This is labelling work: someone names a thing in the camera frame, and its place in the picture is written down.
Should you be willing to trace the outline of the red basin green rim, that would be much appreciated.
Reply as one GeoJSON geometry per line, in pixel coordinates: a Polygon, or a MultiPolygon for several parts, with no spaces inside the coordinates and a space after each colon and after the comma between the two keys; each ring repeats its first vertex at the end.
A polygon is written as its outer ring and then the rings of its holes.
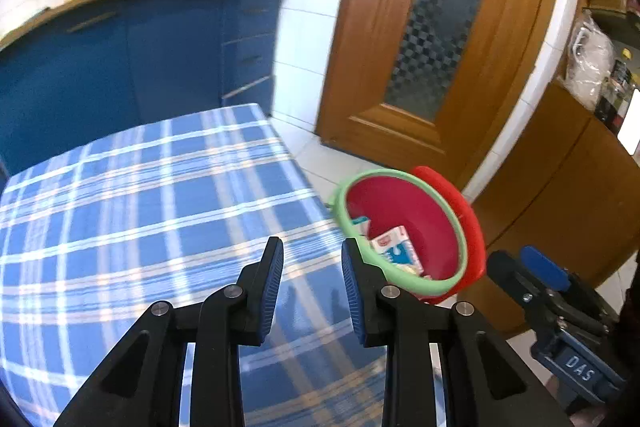
{"type": "Polygon", "coordinates": [[[457,187],[430,168],[357,174],[338,184],[329,208],[365,262],[423,299],[454,293],[473,264],[473,211],[457,187]]]}

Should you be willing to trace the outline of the clear plastic bag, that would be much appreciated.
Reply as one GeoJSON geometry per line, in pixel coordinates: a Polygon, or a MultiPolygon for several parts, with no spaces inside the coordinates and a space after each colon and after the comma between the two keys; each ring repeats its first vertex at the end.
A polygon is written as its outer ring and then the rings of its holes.
{"type": "Polygon", "coordinates": [[[567,43],[567,65],[564,88],[593,113],[605,79],[614,64],[614,48],[610,38],[585,10],[577,17],[567,43]]]}

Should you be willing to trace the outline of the blue kitchen base cabinets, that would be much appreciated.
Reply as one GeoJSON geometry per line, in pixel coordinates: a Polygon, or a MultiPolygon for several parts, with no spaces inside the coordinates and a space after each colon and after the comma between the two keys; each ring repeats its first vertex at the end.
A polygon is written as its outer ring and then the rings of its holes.
{"type": "Polygon", "coordinates": [[[76,0],[1,43],[1,165],[15,174],[140,124],[270,113],[282,0],[76,0]]]}

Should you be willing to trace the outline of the blue white milk carton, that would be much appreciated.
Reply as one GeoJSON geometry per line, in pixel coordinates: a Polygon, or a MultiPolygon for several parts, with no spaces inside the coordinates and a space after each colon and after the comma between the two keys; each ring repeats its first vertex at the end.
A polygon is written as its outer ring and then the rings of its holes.
{"type": "Polygon", "coordinates": [[[370,244],[379,255],[399,269],[418,277],[423,274],[422,263],[403,225],[376,236],[370,240],[370,244]]]}

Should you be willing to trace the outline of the wooden door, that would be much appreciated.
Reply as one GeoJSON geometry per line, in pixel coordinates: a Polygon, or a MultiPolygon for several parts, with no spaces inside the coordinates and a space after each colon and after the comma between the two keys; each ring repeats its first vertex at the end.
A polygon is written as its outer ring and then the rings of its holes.
{"type": "Polygon", "coordinates": [[[554,0],[341,0],[317,133],[465,186],[534,68],[554,0]]]}

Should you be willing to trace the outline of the wooden side cabinet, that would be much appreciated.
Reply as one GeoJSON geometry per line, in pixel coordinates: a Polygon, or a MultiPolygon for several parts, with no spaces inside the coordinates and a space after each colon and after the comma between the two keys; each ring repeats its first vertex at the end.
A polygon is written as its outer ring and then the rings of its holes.
{"type": "Polygon", "coordinates": [[[639,248],[639,167],[559,84],[473,202],[486,249],[534,246],[599,287],[639,248]]]}

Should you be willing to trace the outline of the blue plaid tablecloth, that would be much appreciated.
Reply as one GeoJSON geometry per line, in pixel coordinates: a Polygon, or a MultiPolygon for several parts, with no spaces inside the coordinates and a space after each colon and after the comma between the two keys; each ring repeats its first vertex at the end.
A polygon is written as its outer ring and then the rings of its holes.
{"type": "Polygon", "coordinates": [[[378,425],[385,352],[352,330],[343,234],[255,104],[118,132],[9,179],[2,383],[52,425],[152,303],[199,303],[271,236],[284,268],[265,343],[240,352],[247,425],[378,425]]]}

